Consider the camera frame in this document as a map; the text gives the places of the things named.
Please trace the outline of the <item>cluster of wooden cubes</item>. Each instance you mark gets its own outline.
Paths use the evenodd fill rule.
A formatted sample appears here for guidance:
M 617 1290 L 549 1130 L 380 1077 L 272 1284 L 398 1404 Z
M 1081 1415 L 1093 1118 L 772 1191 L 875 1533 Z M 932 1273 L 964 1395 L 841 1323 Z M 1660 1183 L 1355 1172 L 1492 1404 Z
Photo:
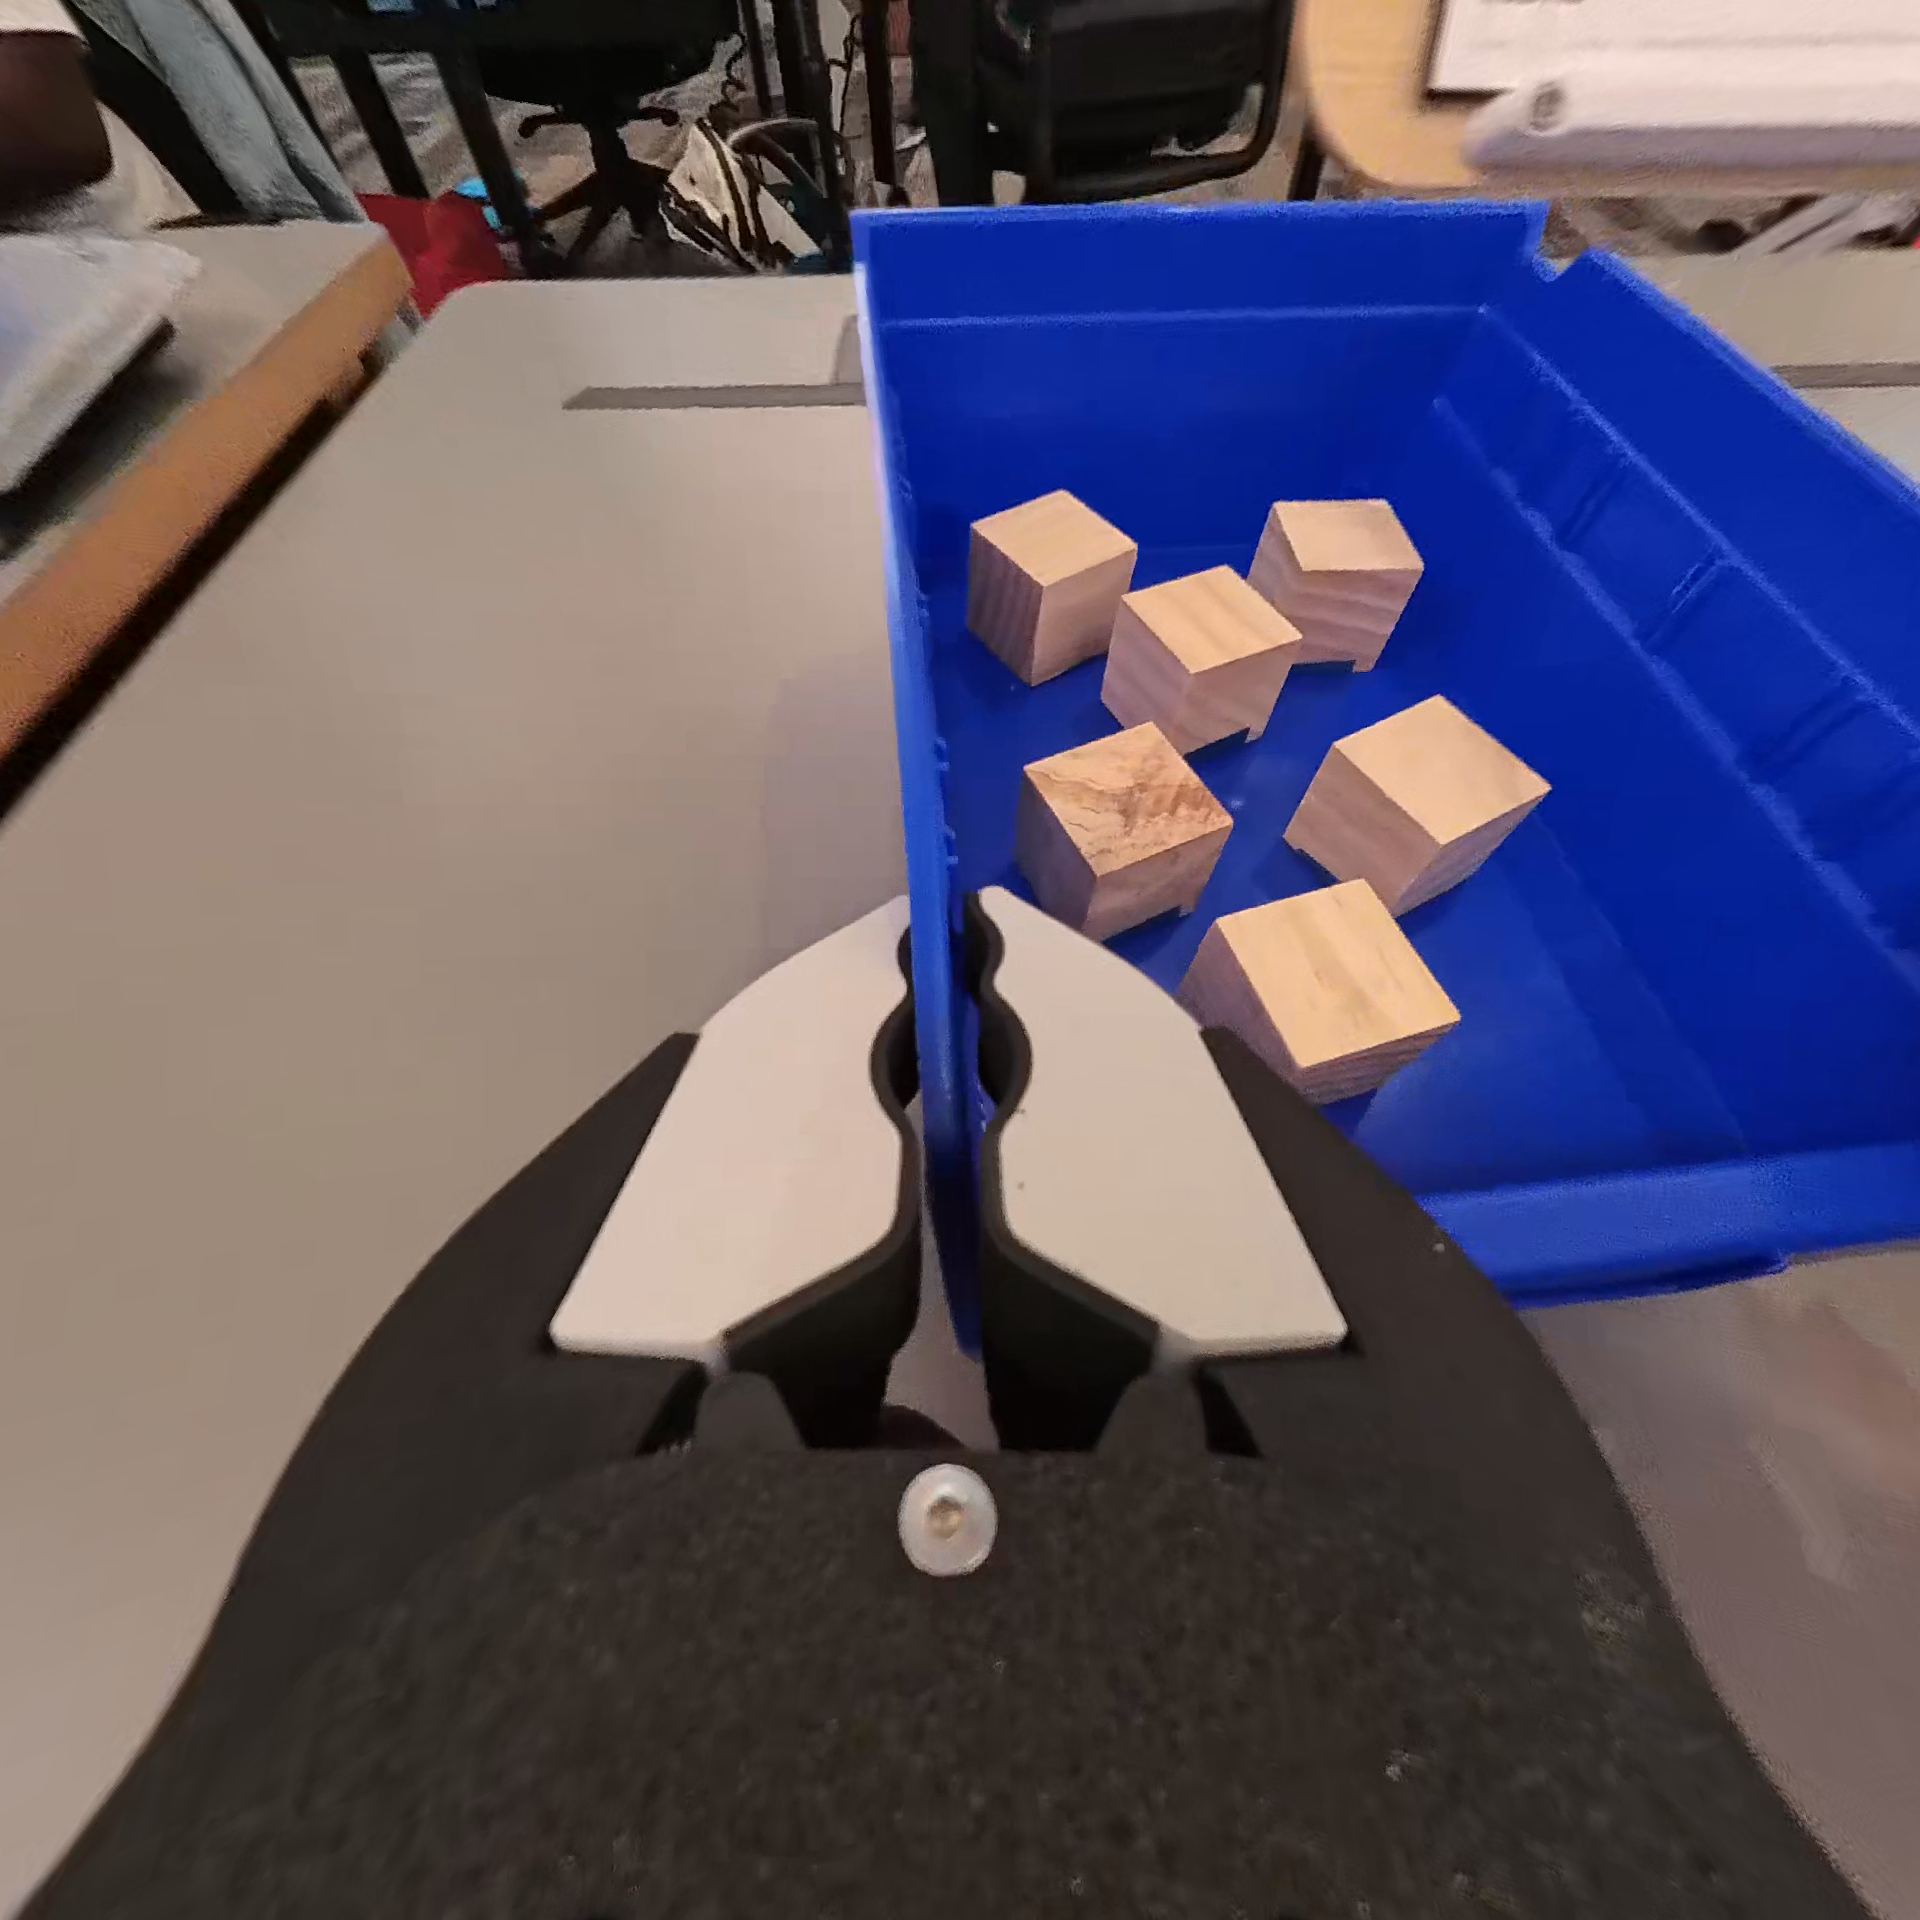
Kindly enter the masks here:
M 1275 500 L 1248 573 L 1139 588 L 1135 565 L 1135 539 L 1062 490 L 969 527 L 966 631 L 1027 685 L 1103 663 L 1120 729 L 1031 761 L 1014 805 L 1038 907 L 1100 945 L 1198 910 L 1231 818 L 1192 756 L 1256 742 L 1293 667 L 1376 666 L 1423 577 L 1377 497 Z M 1229 913 L 1181 1004 L 1313 1105 L 1376 1093 L 1461 1020 L 1400 922 L 1547 796 L 1441 698 L 1336 738 L 1281 831 L 1327 884 Z

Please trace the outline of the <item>patterned white bag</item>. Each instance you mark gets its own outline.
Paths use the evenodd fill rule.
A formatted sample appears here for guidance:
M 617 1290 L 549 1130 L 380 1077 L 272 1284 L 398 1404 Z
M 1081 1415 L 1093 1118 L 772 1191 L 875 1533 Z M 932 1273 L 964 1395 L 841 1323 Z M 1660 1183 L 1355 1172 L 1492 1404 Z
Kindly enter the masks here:
M 733 276 L 835 273 L 827 194 L 784 140 L 798 126 L 696 118 L 660 188 L 664 241 Z

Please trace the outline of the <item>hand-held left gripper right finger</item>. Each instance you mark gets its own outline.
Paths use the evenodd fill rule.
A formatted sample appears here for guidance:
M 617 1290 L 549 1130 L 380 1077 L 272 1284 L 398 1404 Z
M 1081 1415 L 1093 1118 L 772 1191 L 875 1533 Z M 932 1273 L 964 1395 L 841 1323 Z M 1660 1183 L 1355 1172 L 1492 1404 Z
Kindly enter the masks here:
M 966 900 L 966 970 L 999 1439 L 1089 1449 L 1141 1378 L 1336 1351 L 1348 1321 L 1185 1009 L 999 884 Z

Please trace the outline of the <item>white padded cloth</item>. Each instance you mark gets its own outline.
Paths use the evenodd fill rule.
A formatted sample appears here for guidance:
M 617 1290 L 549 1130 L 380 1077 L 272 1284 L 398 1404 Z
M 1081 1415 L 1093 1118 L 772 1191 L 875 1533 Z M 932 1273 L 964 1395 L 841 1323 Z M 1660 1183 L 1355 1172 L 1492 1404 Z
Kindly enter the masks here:
M 1 236 L 1 492 L 174 325 L 200 262 L 95 230 Z

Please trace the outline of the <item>black office chair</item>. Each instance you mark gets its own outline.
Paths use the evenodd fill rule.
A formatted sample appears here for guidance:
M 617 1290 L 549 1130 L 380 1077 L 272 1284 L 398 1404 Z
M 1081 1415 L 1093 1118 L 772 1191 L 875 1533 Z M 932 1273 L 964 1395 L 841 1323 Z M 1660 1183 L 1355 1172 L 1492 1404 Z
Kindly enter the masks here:
M 913 2 L 939 203 L 1139 202 L 1248 173 L 1280 130 L 1291 2 Z
M 700 78 L 735 34 L 731 2 L 483 5 L 470 51 L 440 63 L 447 99 L 485 130 L 468 141 L 519 268 L 567 273 L 617 215 L 635 236 L 657 225 L 670 162 L 637 159 L 629 126 L 675 123 L 660 97 Z M 576 127 L 588 181 L 544 209 L 529 203 L 496 127 L 493 106 L 529 113 L 527 127 Z

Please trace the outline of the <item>red bag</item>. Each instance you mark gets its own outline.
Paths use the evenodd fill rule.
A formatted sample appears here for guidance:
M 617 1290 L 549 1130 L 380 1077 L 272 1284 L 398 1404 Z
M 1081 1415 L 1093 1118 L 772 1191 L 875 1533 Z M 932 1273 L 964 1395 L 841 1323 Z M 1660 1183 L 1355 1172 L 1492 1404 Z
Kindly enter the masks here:
M 421 321 L 462 290 L 515 279 L 488 211 L 478 198 L 459 191 L 433 198 L 364 194 L 356 203 L 399 253 Z

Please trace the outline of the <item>blue plastic bin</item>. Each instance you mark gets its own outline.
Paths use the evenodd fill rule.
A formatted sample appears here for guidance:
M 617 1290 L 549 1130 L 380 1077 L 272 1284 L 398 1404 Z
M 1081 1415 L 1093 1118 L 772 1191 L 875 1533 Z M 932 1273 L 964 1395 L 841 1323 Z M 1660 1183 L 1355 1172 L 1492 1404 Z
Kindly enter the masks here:
M 966 1194 L 961 900 L 1021 891 L 1028 761 L 1112 729 L 966 631 L 972 524 L 1064 490 L 1135 580 L 1246 569 L 1285 497 L 1380 497 L 1423 561 L 1374 671 L 1297 667 L 1198 774 L 1233 817 L 1189 919 L 1324 877 L 1327 747 L 1446 698 L 1549 781 L 1408 919 L 1461 1027 L 1332 1123 L 1512 1303 L 1912 1242 L 1915 490 L 1623 261 L 1521 203 L 929 209 L 854 222 L 879 449 L 919 1066 Z

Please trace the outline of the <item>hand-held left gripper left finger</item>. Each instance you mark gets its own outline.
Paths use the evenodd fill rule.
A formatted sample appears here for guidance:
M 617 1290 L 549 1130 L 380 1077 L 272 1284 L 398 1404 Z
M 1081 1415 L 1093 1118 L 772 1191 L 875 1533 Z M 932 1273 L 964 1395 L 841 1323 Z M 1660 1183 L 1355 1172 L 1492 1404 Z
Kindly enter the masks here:
M 920 1311 L 907 931 L 895 895 L 689 1041 L 547 1325 L 558 1353 L 759 1377 L 805 1445 L 875 1437 Z

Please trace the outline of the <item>wooden board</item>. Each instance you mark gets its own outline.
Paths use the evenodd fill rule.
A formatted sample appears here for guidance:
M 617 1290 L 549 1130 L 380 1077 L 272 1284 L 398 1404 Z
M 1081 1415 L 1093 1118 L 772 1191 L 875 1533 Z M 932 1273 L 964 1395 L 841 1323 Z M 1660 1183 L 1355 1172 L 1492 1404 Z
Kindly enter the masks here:
M 1667 165 L 1595 166 L 1528 159 L 1484 172 L 1462 149 L 1472 102 L 1423 94 L 1433 5 L 1300 2 L 1287 83 L 1324 151 L 1353 179 L 1392 198 L 1574 198 L 1677 196 L 1760 202 L 1795 194 L 1905 194 L 1915 159 L 1870 165 Z

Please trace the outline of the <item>grey desk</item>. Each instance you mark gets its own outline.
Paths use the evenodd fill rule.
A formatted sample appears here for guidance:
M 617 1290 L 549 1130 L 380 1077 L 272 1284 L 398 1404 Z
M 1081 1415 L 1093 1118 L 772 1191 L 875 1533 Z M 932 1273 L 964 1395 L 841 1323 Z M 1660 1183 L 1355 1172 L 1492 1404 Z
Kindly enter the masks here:
M 5 1916 L 355 1351 L 907 894 L 854 279 L 453 297 L 5 817 Z

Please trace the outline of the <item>wooden table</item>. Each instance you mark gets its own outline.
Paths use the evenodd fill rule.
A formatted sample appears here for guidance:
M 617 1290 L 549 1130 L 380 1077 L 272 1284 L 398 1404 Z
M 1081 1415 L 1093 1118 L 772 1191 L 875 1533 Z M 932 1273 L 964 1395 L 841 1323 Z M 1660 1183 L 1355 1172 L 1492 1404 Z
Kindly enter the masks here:
M 411 297 L 372 225 L 175 228 L 166 335 L 5 497 L 1 745 L 15 761 L 287 441 L 364 383 Z

